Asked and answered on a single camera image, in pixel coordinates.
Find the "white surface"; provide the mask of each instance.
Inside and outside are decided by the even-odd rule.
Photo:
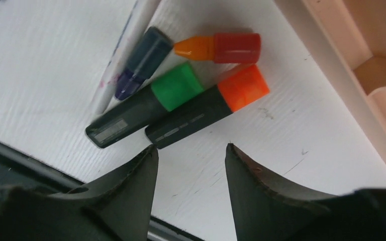
[[[83,181],[149,144],[139,131],[99,150],[83,133],[97,80],[133,3],[0,2],[0,141]],[[259,32],[258,66],[272,93],[159,152],[153,215],[205,240],[235,240],[224,169],[228,142],[320,191],[386,186],[385,164],[272,1],[162,3],[152,22],[175,41],[224,29]],[[159,71],[179,61],[173,56]],[[194,67],[202,78],[228,68]]]
[[[159,3],[160,0],[138,0],[134,4],[109,65],[106,67],[92,98],[93,114],[102,114],[115,96],[116,83],[124,71],[126,61],[138,40],[147,30]]]

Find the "highlighter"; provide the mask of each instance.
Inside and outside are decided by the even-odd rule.
[[[86,135],[99,148],[108,147],[203,91],[190,64],[180,64],[96,119],[85,129]]]
[[[149,79],[172,50],[172,41],[156,27],[150,27],[128,57],[116,83],[115,98],[124,100]]]
[[[213,60],[215,63],[255,64],[261,53],[257,33],[217,33],[194,36],[174,44],[177,55],[191,60]]]
[[[270,90],[256,65],[206,90],[146,128],[147,138],[162,149],[231,115]]]

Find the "barcode label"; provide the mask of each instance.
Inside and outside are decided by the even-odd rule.
[[[102,130],[100,133],[96,134],[94,138],[102,143],[109,137],[121,132],[123,129],[125,129],[128,126],[128,124],[125,122],[124,119],[121,119],[120,121],[116,122],[115,124],[107,127],[106,129]]]

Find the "green cap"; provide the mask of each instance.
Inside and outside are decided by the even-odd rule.
[[[188,62],[180,64],[151,83],[157,100],[172,111],[202,93],[204,88]]]

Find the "green highlighter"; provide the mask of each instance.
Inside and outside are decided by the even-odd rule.
[[[151,84],[96,119],[86,135],[99,148],[157,121],[205,89],[188,62],[157,77]]]

